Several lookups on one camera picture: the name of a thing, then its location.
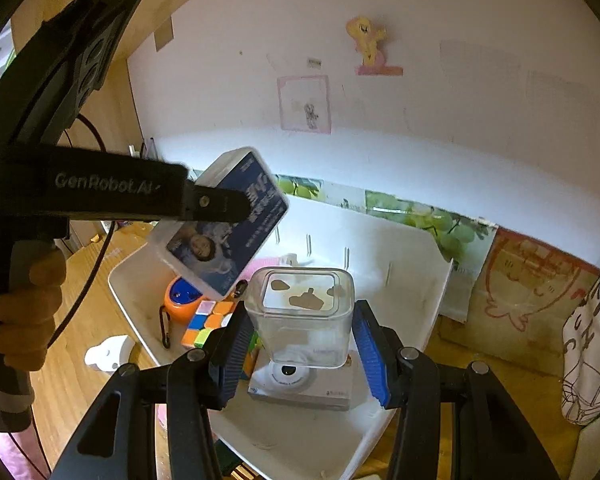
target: screw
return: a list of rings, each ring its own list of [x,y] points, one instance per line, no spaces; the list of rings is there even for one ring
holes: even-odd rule
[[[202,348],[194,348],[187,352],[187,359],[192,363],[202,361],[206,357],[206,352]]]
[[[413,346],[405,346],[404,348],[400,348],[400,357],[406,361],[415,361],[419,355],[420,352],[418,352],[418,350]]]
[[[488,374],[489,365],[487,363],[483,363],[482,361],[474,361],[471,363],[471,370],[480,375]]]
[[[130,375],[136,373],[136,366],[131,363],[127,363],[118,368],[118,372],[123,377],[129,377]]]

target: orange square tile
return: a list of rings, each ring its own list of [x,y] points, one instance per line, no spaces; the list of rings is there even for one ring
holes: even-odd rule
[[[224,316],[222,316],[221,314],[212,314],[211,316],[207,317],[205,321],[205,328],[220,328],[223,317]]]
[[[181,345],[185,348],[195,348],[194,343],[196,342],[199,332],[200,330],[187,330],[182,336],[180,341]]]
[[[235,310],[235,304],[233,301],[218,301],[214,307],[214,314],[222,314],[226,316]]]

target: white plastic bin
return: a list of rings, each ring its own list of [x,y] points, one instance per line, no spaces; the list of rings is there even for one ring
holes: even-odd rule
[[[290,197],[289,212],[257,257],[298,254],[301,264],[347,270],[357,299],[368,300],[378,322],[404,345],[423,350],[438,315],[451,264],[427,232],[327,204]],[[184,353],[184,327],[173,345],[160,342],[158,309],[173,271],[151,247],[122,261],[109,286],[157,365]],[[352,357],[359,359],[353,338]],[[364,462],[394,411],[371,396],[362,365],[356,368],[348,412],[279,406],[252,399],[241,381],[222,412],[209,411],[215,433],[272,480],[348,480]]]

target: photo of person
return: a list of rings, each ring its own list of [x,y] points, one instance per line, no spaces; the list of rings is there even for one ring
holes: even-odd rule
[[[225,222],[185,222],[167,244],[167,250],[199,276],[235,270],[226,240],[232,232]]]

